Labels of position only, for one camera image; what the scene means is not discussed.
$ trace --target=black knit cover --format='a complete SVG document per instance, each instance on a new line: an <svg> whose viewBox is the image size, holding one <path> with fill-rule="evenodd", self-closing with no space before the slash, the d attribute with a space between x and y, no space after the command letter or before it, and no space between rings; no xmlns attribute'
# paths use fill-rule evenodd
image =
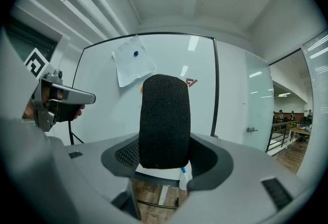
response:
<svg viewBox="0 0 328 224"><path fill-rule="evenodd" d="M182 168L188 163L188 87L177 77L156 74L145 80L140 115L140 163L149 169Z"/></svg>

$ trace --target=metal rod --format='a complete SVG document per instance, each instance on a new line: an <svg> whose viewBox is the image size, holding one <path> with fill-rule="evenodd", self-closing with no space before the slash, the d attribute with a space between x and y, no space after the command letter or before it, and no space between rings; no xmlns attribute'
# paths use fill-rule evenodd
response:
<svg viewBox="0 0 328 224"><path fill-rule="evenodd" d="M268 151L273 150L273 149L278 148L278 147L280 147L280 145L277 145L274 148L270 148Z"/></svg>
<svg viewBox="0 0 328 224"><path fill-rule="evenodd" d="M283 134L278 135L278 136L275 136L275 137L273 137L272 139L275 139L275 138L278 138L278 137L281 137L281 136L283 136Z"/></svg>
<svg viewBox="0 0 328 224"><path fill-rule="evenodd" d="M271 145L273 145L273 144L277 144L278 142L280 142L280 141L276 141L276 142L274 142L274 143L271 143L269 146L271 146Z"/></svg>
<svg viewBox="0 0 328 224"><path fill-rule="evenodd" d="M286 130L287 130L287 127L285 127L285 133L284 133L284 135L283 135L283 139L282 139L281 147L282 147L282 145L283 145L283 142L285 141Z"/></svg>
<svg viewBox="0 0 328 224"><path fill-rule="evenodd" d="M266 150L265 150L265 152L267 152L268 149L269 149L269 144L270 144L270 142L271 142L271 137L272 137L272 129L273 129L273 127L271 127L271 134L270 134L269 142L268 142L268 144L267 144L267 146L266 146Z"/></svg>
<svg viewBox="0 0 328 224"><path fill-rule="evenodd" d="M299 120L297 121L289 121L289 122L282 122L282 123L277 123L277 124L272 124L273 127L276 127L276 126L283 126L283 125L289 125L289 124L293 124L293 123L297 123L299 122Z"/></svg>
<svg viewBox="0 0 328 224"><path fill-rule="evenodd" d="M149 203L149 202L142 201L142 200L139 200L139 199L137 201L141 204L145 204L145 205L149 205L149 206L153 206L153 207L159 207L159 208L165 208L165 209L171 209L171 210L178 209L178 207L170 207L170 206L163 206L163 205L153 204L153 203Z"/></svg>
<svg viewBox="0 0 328 224"><path fill-rule="evenodd" d="M273 133L277 133L277 132L282 131L282 130L284 130L284 128L283 128L283 129L279 129L279 130L277 130L277 131L274 131L274 132L272 132L272 134L273 134Z"/></svg>

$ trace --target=white sticker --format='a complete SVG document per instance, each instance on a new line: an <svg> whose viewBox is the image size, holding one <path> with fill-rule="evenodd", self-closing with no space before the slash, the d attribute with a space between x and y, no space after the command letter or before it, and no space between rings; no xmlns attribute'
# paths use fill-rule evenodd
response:
<svg viewBox="0 0 328 224"><path fill-rule="evenodd" d="M34 50L30 53L24 62L24 65L32 74L34 74L37 80L39 80L39 78L42 76L48 64L49 62L36 48L34 48Z"/></svg>

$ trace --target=metal railing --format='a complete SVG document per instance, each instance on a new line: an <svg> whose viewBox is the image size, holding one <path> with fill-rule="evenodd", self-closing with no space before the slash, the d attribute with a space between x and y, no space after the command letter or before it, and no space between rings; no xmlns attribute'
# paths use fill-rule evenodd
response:
<svg viewBox="0 0 328 224"><path fill-rule="evenodd" d="M276 123L276 124L272 124L272 127L271 127L271 133L270 133L270 138L269 138L269 142L268 142L268 145L266 147L266 150L265 152L268 152L270 150L273 150L277 147L283 147L283 144L285 144L286 142L288 142L288 139L285 141L286 139L286 135L289 134L289 128L287 127L287 125L290 125L290 124L294 124L293 127L295 127L297 124L299 123L299 121L288 121L288 122L282 122L282 123ZM272 137L272 135L274 133L278 133L278 132L283 132L281 135L278 135L278 136L274 136ZM282 137L281 139L271 143L271 140L272 139L277 139L277 138L280 138ZM278 142L281 141L281 144L278 144L278 145L275 145L274 147L271 147L272 145L274 144L277 144Z"/></svg>

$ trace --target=desk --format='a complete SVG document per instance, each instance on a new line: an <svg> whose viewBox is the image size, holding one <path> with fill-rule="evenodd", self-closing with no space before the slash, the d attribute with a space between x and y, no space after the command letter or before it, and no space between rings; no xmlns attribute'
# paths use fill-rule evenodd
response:
<svg viewBox="0 0 328 224"><path fill-rule="evenodd" d="M301 134L305 134L305 135L311 135L311 131L307 132L305 130L301 130L301 129L298 129L298 128L290 128L289 129L289 141L292 142L294 136L295 136L295 133L301 133Z"/></svg>

